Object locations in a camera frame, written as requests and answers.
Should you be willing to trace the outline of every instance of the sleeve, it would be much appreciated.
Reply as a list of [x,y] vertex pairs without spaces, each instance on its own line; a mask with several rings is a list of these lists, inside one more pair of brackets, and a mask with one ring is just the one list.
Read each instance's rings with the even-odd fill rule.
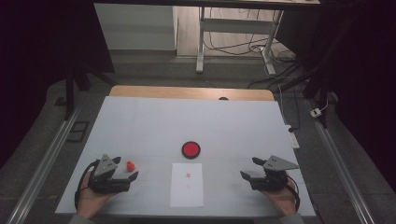
[[73,215],[72,219],[70,219],[69,224],[95,224],[87,218],[80,217],[78,215]]
[[279,219],[282,224],[304,224],[300,214],[294,214]]

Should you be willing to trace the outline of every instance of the white table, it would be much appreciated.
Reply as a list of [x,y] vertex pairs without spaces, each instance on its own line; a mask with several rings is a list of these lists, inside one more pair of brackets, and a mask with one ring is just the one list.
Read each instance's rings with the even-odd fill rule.
[[[185,142],[195,141],[201,154],[187,160]],[[56,213],[74,214],[74,192],[85,167],[106,153],[121,156],[114,177],[128,173],[132,160],[139,177],[128,192],[113,197],[101,211],[144,217],[277,217],[279,213],[239,171],[263,175],[252,157],[276,155],[298,163],[277,102],[159,99],[108,96],[92,128]],[[201,163],[204,206],[170,207],[172,164]],[[302,200],[299,212],[314,216],[300,170],[289,171]]]

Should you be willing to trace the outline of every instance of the sheet of paper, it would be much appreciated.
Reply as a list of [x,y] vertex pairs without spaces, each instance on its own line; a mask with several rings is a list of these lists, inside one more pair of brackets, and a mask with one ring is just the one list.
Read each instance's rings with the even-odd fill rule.
[[201,163],[173,163],[171,207],[204,206]]

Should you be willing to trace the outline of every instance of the floor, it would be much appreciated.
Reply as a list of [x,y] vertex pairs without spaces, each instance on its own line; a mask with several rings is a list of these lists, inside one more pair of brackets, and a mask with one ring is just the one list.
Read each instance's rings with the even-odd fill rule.
[[[215,13],[221,13],[221,16],[227,14],[223,9],[213,9],[212,14],[215,15]],[[239,14],[244,18],[243,15],[245,14],[243,13],[246,12],[237,11],[236,15]],[[197,18],[191,18],[191,22],[197,20]],[[238,38],[238,41],[245,42],[250,38],[250,35],[241,35]],[[213,41],[214,45],[218,47],[237,43],[231,42],[234,39],[236,37],[224,37],[224,41],[230,41],[225,43],[216,42],[216,38],[213,38]],[[178,52],[179,57],[168,54],[153,55],[144,52],[136,54],[112,51],[111,57],[116,74],[107,75],[122,85],[246,89],[252,81],[263,80],[263,82],[250,86],[250,88],[270,90],[277,88],[276,83],[273,82],[280,79],[269,79],[265,75],[263,61],[255,53],[245,58],[224,57],[225,54],[207,50],[205,55],[210,57],[205,58],[205,71],[198,76],[195,74],[195,59],[191,57],[195,54],[193,51],[194,44],[190,43],[189,45],[191,45],[190,48]],[[242,47],[233,50],[242,51],[246,49],[246,47]],[[287,63],[275,64],[276,71],[283,71],[287,66],[289,66]],[[296,71],[288,78],[281,79],[281,81],[289,81],[299,76],[300,72]],[[70,218],[69,216],[56,215],[54,211],[63,195],[70,175],[74,172],[75,165],[89,137],[101,104],[111,90],[111,86],[103,80],[92,75],[89,75],[89,79],[92,84],[89,91],[83,92],[76,88],[77,102],[81,100],[78,104],[80,112],[76,121],[84,123],[87,130],[85,133],[70,133],[67,135],[68,140],[62,144],[56,161],[53,163],[42,188],[39,189],[34,203],[31,204],[32,207],[26,209],[28,213],[25,214],[24,223],[67,223]],[[304,222],[307,224],[362,223],[357,215],[353,200],[348,195],[331,159],[330,152],[320,135],[318,123],[309,115],[309,110],[312,109],[310,106],[316,105],[317,102],[315,100],[305,100],[302,97],[301,90],[304,85],[302,83],[294,89],[283,92],[282,95],[276,95],[279,106],[284,108],[287,123],[297,128],[294,133],[299,141],[300,148],[295,150],[295,154],[301,165],[311,202],[318,212],[316,217],[305,217]],[[46,151],[49,150],[56,133],[64,124],[64,105],[56,104],[60,99],[62,101],[64,95],[64,82],[56,83],[49,88],[47,102],[43,106],[41,114],[36,119],[30,132],[26,134],[15,154],[1,169],[0,223],[7,222],[25,187],[35,173],[35,169]],[[332,98],[328,106],[328,132],[351,173],[362,198],[369,207],[375,221],[372,223],[396,223],[396,214],[394,213],[396,196],[394,192],[377,171],[363,148],[338,120],[334,113],[335,107],[336,101]],[[139,223],[140,220],[133,219],[131,221],[127,217],[98,216],[94,221],[96,223]],[[164,223],[164,220],[150,220],[150,222]],[[276,219],[254,220],[254,222],[256,224],[279,223]]]

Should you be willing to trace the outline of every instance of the human hand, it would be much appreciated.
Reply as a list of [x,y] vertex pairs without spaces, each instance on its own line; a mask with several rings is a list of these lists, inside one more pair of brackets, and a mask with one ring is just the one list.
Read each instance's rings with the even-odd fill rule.
[[[294,183],[288,178],[288,185],[295,189]],[[286,188],[278,191],[261,191],[271,201],[273,206],[282,213],[283,216],[296,214],[295,198]]]
[[93,217],[105,205],[109,198],[116,195],[116,193],[95,193],[92,189],[88,187],[90,175],[91,172],[85,174],[84,180],[82,181],[77,209],[77,215],[79,215],[80,217],[85,217],[87,219]]

